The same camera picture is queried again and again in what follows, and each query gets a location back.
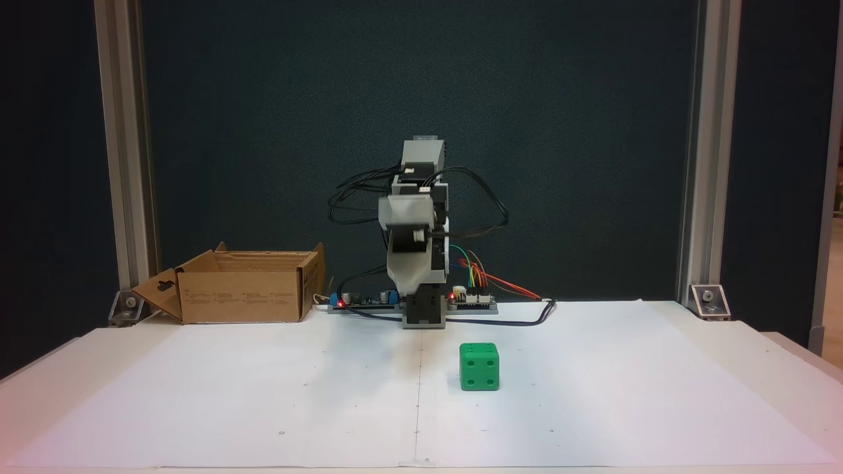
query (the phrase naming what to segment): dark green backdrop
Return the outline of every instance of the dark green backdrop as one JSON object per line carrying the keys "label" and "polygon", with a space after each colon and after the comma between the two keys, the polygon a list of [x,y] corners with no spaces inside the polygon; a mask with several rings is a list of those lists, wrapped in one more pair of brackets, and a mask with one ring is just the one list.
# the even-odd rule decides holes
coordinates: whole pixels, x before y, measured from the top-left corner
{"label": "dark green backdrop", "polygon": [[837,0],[744,0],[741,14],[721,281],[738,319],[802,345],[813,313],[839,12]]}
{"label": "dark green backdrop", "polygon": [[105,326],[120,288],[94,3],[13,2],[2,22],[0,380]]}
{"label": "dark green backdrop", "polygon": [[[177,265],[323,241],[328,273],[384,261],[341,227],[344,177],[436,134],[509,227],[464,244],[565,299],[672,299],[697,2],[145,2],[161,246]],[[497,219],[452,183],[452,223]],[[376,288],[382,283],[361,283]]]}

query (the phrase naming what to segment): open cardboard box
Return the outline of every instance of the open cardboard box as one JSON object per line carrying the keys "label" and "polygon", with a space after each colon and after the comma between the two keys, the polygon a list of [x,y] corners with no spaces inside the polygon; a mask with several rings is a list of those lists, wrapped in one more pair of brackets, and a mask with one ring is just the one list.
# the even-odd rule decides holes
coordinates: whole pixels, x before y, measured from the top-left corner
{"label": "open cardboard box", "polygon": [[325,285],[325,248],[229,251],[224,242],[132,289],[184,324],[296,322]]}

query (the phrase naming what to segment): green die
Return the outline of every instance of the green die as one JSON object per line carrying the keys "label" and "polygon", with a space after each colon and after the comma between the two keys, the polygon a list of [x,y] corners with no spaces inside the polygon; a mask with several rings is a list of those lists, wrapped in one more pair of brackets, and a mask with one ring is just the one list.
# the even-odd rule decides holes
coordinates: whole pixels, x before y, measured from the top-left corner
{"label": "green die", "polygon": [[497,390],[501,384],[501,359],[490,342],[459,345],[459,384],[463,390]]}

